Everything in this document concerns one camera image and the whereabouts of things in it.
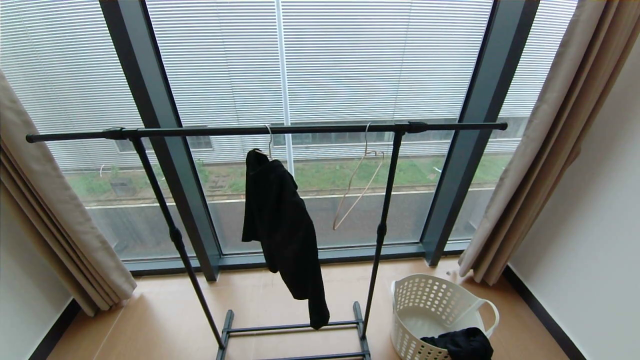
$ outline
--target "corrugated metal wall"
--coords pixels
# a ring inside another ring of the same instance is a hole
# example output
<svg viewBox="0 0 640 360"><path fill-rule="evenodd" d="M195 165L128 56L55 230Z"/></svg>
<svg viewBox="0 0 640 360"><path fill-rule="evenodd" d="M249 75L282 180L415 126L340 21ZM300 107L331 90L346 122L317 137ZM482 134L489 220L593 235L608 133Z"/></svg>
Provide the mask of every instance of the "corrugated metal wall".
<svg viewBox="0 0 640 360"><path fill-rule="evenodd" d="M164 65L185 126L283 121L284 56L292 123L455 118L482 39L490 0L148 0ZM0 65L40 132L141 127L100 6L83 0L4 0ZM528 117L575 1L543 0L503 117ZM492 139L487 151L513 151ZM243 161L267 136L212 138L192 150L206 162ZM377 143L390 150L389 144ZM135 166L111 140L54 142L63 169ZM407 142L401 154L445 154L448 142ZM295 145L295 158L360 154L362 145ZM284 147L274 147L283 158Z"/></svg>

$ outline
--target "rack base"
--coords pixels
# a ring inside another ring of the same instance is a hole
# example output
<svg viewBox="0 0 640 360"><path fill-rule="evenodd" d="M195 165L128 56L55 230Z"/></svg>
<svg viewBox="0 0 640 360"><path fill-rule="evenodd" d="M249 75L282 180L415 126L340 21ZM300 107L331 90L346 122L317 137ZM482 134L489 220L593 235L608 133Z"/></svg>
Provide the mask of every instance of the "rack base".
<svg viewBox="0 0 640 360"><path fill-rule="evenodd" d="M326 354L326 355L311 355L311 356L296 356L296 357L280 357L277 359L268 359L268 360L321 360L321 359L349 359L359 357L364 360L371 360L371 353L369 352L369 343L367 342L367 336L363 334L364 329L364 319L362 318L362 311L360 310L360 304L356 301L353 303L353 315L355 320L348 320L342 322L330 322L322 329L331 326L355 326L358 330L358 339L360 340L360 352L349 352L343 354ZM241 334L244 332L261 332L261 331L282 331L282 330L290 330L290 329L306 329L311 326L307 323L299 323L292 325L275 325L275 326L260 326L260 327L242 327L242 328L232 328L232 323L234 321L234 312L233 310L227 311L227 317L225 318L225 325L222 328L222 342L224 344L223 348L218 349L218 355L216 356L216 360L224 360L225 355L227 354L227 349L229 346L229 339L231 336L235 334Z"/></svg>

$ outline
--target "clothes rack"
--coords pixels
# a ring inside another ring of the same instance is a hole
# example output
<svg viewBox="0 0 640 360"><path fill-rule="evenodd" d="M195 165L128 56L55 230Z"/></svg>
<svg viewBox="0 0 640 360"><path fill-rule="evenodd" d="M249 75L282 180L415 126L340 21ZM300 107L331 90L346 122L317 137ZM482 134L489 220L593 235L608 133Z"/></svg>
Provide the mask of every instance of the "clothes rack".
<svg viewBox="0 0 640 360"><path fill-rule="evenodd" d="M380 264L380 254L382 251L382 245L384 243L385 235L387 233L387 215L389 211L389 204L391 201L391 191L394 185L394 178L396 176L396 166L400 153L400 145L402 139L406 133L421 133L424 131L491 131L491 130L505 130L507 128L506 123L498 122L484 122L484 123L455 123L455 124L428 124L425 122L406 122L398 124L376 124L370 125L367 129L367 125L332 125L332 126L271 126L269 129L264 126L255 127L197 127L197 128L175 128L175 129L126 129L124 127L112 127L103 131L81 132L81 133L54 133L54 134L41 134L41 135L27 135L26 140L29 143L35 142L50 142L50 141L65 141L65 140L82 140L82 139L112 139L112 140L130 140L133 143L145 173L148 177L149 183L153 189L154 195L160 206L160 210L164 216L166 224L169 228L169 237L171 238L176 250L178 251L184 267L189 275L189 280L193 285L196 296L200 301L202 310L205 313L211 331L218 343L218 354L216 359L223 360L228 348L229 339L234 334L241 334L244 332L263 332L263 331L285 331L290 329L305 329L309 328L309 324L293 324L293 325L275 325L275 326L262 326L262 327L245 327L245 328L233 328L232 323L234 319L233 310L227 311L227 316L220 332L216 326L216 323L209 311L209 306L205 300L204 294L198 279L196 278L191 262L187 255L182 241L182 234L176 227L169 207L164 199L162 189L154 174L151 162L147 156L145 146L142 142L142 138L148 138L152 136L169 137L169 136L224 136L224 135L268 135L268 134L300 134L300 133L364 133L364 132L393 132L393 148L391 154L391 160L389 164L389 171L387 177L387 185L385 187L385 197L382 205L382 214L380 216L380 224L376 231L376 250L374 253L373 267L371 269L371 278L369 281L369 292L367 294L367 304L365 307L364 317L360 309L360 304L356 301L353 303L353 314L355 320L330 322L326 327L355 327L358 331L358 338L360 339L359 352L344 353L344 354L323 354L317 356L302 356L302 357L289 357L285 359L344 359L360 357L365 360L371 360L371 353L369 351L369 344L367 342L367 325L369 324L369 316L371 314L371 300L373 298L373 291L376 284L376 276L378 274L378 265Z"/></svg>

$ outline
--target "tile floor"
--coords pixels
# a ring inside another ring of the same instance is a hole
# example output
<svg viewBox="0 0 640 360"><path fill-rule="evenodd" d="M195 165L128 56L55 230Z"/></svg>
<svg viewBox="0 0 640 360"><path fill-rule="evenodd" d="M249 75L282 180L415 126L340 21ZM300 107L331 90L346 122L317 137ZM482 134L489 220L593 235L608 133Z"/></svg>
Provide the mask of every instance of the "tile floor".
<svg viewBox="0 0 640 360"><path fill-rule="evenodd" d="M456 258L443 258L437 268L423 259L380 264L367 337L372 358L398 359L391 344L390 285L410 274L435 274L491 300L500 311L500 325L491 338L496 360L566 359L544 326L513 288L501 279L494 287L460 279ZM353 319L352 304L362 310L371 263L323 266L331 320ZM199 276L218 327L233 309L234 327L308 322L307 301L294 300L279 274L267 270L222 272L217 282ZM493 322L483 309L485 323ZM214 359L217 346L186 275L142 277L133 298L89 318L78 314L49 359ZM233 337L228 360L293 357L360 351L354 329Z"/></svg>

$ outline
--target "green lawn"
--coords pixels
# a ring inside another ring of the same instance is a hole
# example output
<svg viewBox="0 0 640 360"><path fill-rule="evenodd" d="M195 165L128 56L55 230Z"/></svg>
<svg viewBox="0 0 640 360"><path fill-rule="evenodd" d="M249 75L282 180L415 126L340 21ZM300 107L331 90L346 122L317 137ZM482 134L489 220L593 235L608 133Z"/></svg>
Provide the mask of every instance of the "green lawn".
<svg viewBox="0 0 640 360"><path fill-rule="evenodd" d="M474 176L474 183L496 183L510 158L510 155L484 156ZM358 160L297 161L296 182L301 191L336 190L336 193L339 193L346 188L357 163ZM352 187L366 186L379 164L379 158L363 161L353 178ZM397 164L395 185L428 186L437 184L440 178L439 170L442 169L443 164L443 156L401 158ZM388 166L387 158L371 186L382 187L385 185ZM208 196L241 195L244 193L245 167L243 164L207 166L197 160L196 168ZM166 188L166 183L163 181L163 176L157 165L154 166L154 170L161 180L162 187ZM71 187L81 199L88 201L116 200L117 197L109 183L110 179L114 177L130 178L137 191L135 197L149 198L153 196L147 178L141 170L103 172L102 177L98 172L67 174Z"/></svg>

